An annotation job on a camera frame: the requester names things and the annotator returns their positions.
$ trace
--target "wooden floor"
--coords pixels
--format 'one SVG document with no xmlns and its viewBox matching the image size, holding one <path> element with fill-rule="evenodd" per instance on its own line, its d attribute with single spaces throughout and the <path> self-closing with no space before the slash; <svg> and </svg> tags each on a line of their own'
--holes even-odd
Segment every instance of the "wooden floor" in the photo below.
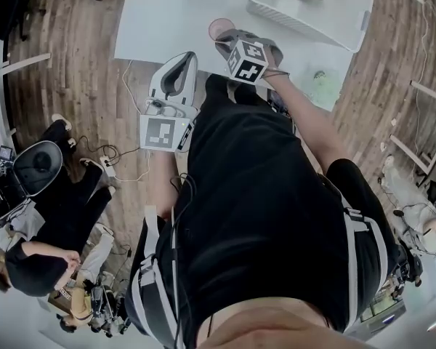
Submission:
<svg viewBox="0 0 436 349">
<path fill-rule="evenodd" d="M 436 0 L 427 1 L 436 9 Z M 21 148 L 35 142 L 53 113 L 62 113 L 70 119 L 73 136 L 77 139 L 86 135 L 91 149 L 107 143 L 118 146 L 120 151 L 138 146 L 137 113 L 121 80 L 129 61 L 113 59 L 123 3 L 124 0 L 32 1 L 33 12 L 25 22 L 30 37 L 21 42 L 16 33 L 12 34 L 10 60 L 13 63 L 45 52 L 51 52 L 52 59 L 9 75 L 12 118 Z M 46 13 L 39 14 L 39 9 Z M 425 6 L 424 12 L 429 21 L 429 33 L 424 40 L 428 58 L 421 82 L 436 91 L 436 15 L 430 5 Z M 424 64 L 421 37 L 425 29 L 421 5 L 414 0 L 375 0 L 365 42 L 352 61 L 342 96 L 330 115 L 388 214 L 392 205 L 381 192 L 377 178 L 389 153 L 395 155 L 405 172 L 412 169 L 410 160 L 396 151 L 388 139 L 394 132 L 415 149 L 416 93 L 409 83 L 411 79 L 418 81 L 421 75 Z M 127 78 L 139 102 L 147 96 L 150 77 L 157 68 L 152 63 L 132 63 Z M 205 78 L 205 74 L 200 75 L 197 102 L 203 99 Z M 436 146 L 436 101 L 420 94 L 418 104 L 417 144 L 419 151 L 430 152 Z M 387 145 L 384 152 L 381 143 Z M 100 155 L 89 152 L 82 141 L 75 161 L 81 156 L 96 159 Z M 185 170 L 185 159 L 185 154 L 179 157 L 180 172 Z M 125 155 L 115 169 L 121 179 L 133 179 L 147 170 L 147 162 L 146 152 L 139 151 Z M 81 173 L 74 164 L 75 179 Z M 114 229 L 118 245 L 130 244 L 133 248 L 137 245 L 142 209 L 149 198 L 146 181 L 110 181 L 118 191 L 102 222 Z M 116 272 L 123 261 L 124 256 L 110 256 L 108 270 Z M 130 264 L 128 260 L 118 280 L 126 278 Z"/>
</svg>

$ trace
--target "white crate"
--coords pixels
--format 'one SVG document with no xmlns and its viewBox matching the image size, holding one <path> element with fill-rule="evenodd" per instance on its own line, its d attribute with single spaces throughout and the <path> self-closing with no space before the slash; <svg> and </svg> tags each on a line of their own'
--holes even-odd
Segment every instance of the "white crate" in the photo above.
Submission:
<svg viewBox="0 0 436 349">
<path fill-rule="evenodd" d="M 249 0 L 247 10 L 315 41 L 358 52 L 374 0 Z"/>
</svg>

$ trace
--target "white tabletop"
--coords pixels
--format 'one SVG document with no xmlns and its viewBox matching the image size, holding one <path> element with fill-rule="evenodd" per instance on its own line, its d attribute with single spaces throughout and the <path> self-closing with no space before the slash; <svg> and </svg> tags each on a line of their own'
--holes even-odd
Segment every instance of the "white tabletop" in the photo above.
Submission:
<svg viewBox="0 0 436 349">
<path fill-rule="evenodd" d="M 272 39 L 281 48 L 280 67 L 304 90 L 308 71 L 330 71 L 344 82 L 352 53 L 341 47 L 311 41 L 302 34 L 246 11 L 247 0 L 126 0 L 116 39 L 115 57 L 165 63 L 193 51 L 199 70 L 227 75 L 226 62 L 214 48 L 209 25 L 217 18 L 232 20 L 236 28 Z M 319 105 L 328 111 L 334 103 Z"/>
</svg>

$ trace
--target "black shirt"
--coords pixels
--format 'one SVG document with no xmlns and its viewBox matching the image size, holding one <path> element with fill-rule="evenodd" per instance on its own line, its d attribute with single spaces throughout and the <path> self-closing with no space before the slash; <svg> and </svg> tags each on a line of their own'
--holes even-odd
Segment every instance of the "black shirt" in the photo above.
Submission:
<svg viewBox="0 0 436 349">
<path fill-rule="evenodd" d="M 291 122 L 269 108 L 229 105 L 198 118 L 188 158 L 197 192 L 178 225 L 181 320 L 195 347 L 213 313 L 258 297 L 313 304 L 343 332 L 348 323 L 348 253 L 341 201 L 312 168 Z M 396 246 L 382 207 L 360 170 L 335 161 L 327 177 L 353 208 L 378 222 L 395 265 Z M 184 184 L 175 206 L 190 201 Z M 174 306 L 171 224 L 157 244 L 163 281 Z M 356 236 L 359 311 L 379 283 L 371 232 Z"/>
<path fill-rule="evenodd" d="M 41 231 L 31 241 L 49 243 L 46 238 L 39 236 L 39 234 Z M 55 290 L 55 285 L 65 273 L 68 264 L 60 257 L 40 254 L 27 257 L 21 247 L 23 242 L 23 239 L 18 241 L 5 256 L 9 280 L 14 288 L 28 296 L 46 296 Z"/>
</svg>

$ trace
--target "glove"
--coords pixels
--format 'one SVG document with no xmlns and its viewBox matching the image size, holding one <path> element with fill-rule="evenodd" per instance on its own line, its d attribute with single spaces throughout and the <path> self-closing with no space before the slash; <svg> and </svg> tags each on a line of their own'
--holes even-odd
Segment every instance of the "glove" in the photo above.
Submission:
<svg viewBox="0 0 436 349">
<path fill-rule="evenodd" d="M 219 35 L 215 42 L 215 47 L 217 48 L 217 51 L 221 54 L 221 56 L 223 56 L 226 61 L 229 60 L 231 53 L 233 52 L 235 45 L 237 44 L 239 39 L 247 41 L 248 43 L 263 44 L 265 49 L 268 48 L 272 56 L 274 57 L 275 66 L 278 67 L 281 64 L 284 56 L 273 40 L 262 39 L 251 32 L 236 30 L 235 28 L 227 30 Z"/>
</svg>

